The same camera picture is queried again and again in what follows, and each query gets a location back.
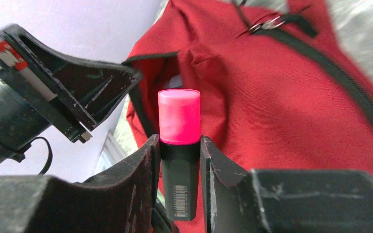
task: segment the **barcode label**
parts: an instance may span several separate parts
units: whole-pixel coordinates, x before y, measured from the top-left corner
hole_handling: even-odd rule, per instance
[[[175,186],[175,217],[187,217],[187,188],[185,185]]]

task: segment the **black cable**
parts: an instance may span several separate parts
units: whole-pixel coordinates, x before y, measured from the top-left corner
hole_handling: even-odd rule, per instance
[[[39,172],[40,175],[44,175],[49,170],[49,168],[51,167],[52,159],[53,159],[53,153],[52,153],[52,148],[51,148],[51,145],[49,144],[49,141],[44,137],[36,137],[31,141],[31,143],[34,142],[37,139],[44,140],[46,142],[46,145],[48,146],[48,159],[46,160],[46,163],[45,163],[44,167],[42,168],[42,170]]]

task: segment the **pink highlighter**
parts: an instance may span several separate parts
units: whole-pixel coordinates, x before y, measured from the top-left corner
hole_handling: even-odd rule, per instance
[[[170,89],[158,93],[160,153],[167,217],[191,221],[197,209],[201,149],[201,94]]]

